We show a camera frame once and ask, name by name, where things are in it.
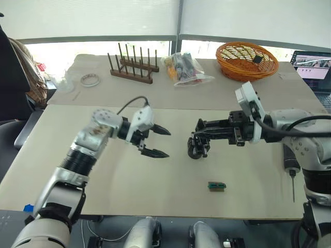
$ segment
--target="table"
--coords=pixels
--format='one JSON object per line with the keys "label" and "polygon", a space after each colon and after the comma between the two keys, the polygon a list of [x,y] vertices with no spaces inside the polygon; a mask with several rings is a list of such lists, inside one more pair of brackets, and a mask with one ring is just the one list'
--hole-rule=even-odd
{"label": "table", "polygon": [[[147,96],[153,108],[187,110],[238,110],[240,109],[235,90],[242,83],[231,80],[220,71],[215,59],[198,59],[207,75],[214,76],[212,82],[197,86],[174,87],[165,67],[158,63],[160,72],[153,73],[153,84],[122,79],[110,75],[107,56],[80,54],[68,70],[68,79],[75,84],[69,94],[56,92],[48,104],[115,106],[120,107],[128,100]],[[101,83],[86,88],[80,84],[82,76],[97,74]],[[274,75],[253,82],[266,111],[298,108],[315,113],[327,113],[312,90],[288,62],[280,62]],[[138,107],[140,102],[131,106]]]}
{"label": "table", "polygon": [[[0,184],[0,209],[33,204],[75,135],[88,124],[96,106],[49,105]],[[106,107],[117,111],[117,107]],[[125,109],[131,118],[137,108]],[[229,111],[154,109],[155,123],[172,133],[151,133],[148,148],[170,155],[152,159],[122,140],[110,140],[86,187],[82,214],[187,216],[230,219],[299,219],[306,201],[303,175],[282,168],[281,144],[264,141],[245,147],[212,141],[208,158],[187,155],[187,139],[198,118],[228,118]],[[227,184],[210,192],[209,181]]]}

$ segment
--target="chair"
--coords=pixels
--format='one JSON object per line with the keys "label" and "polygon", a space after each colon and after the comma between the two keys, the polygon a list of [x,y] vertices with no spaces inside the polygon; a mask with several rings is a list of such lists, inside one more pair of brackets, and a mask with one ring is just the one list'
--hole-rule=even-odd
{"label": "chair", "polygon": [[0,182],[42,114],[26,95],[29,91],[22,66],[0,26]]}

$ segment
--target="wicker basket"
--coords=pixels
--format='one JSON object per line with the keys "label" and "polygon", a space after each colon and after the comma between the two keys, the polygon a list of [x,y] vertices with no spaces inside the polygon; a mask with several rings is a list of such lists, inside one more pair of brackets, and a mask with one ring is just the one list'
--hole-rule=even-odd
{"label": "wicker basket", "polygon": [[278,70],[277,59],[264,48],[248,42],[228,42],[216,51],[225,76],[240,82],[255,81]]}

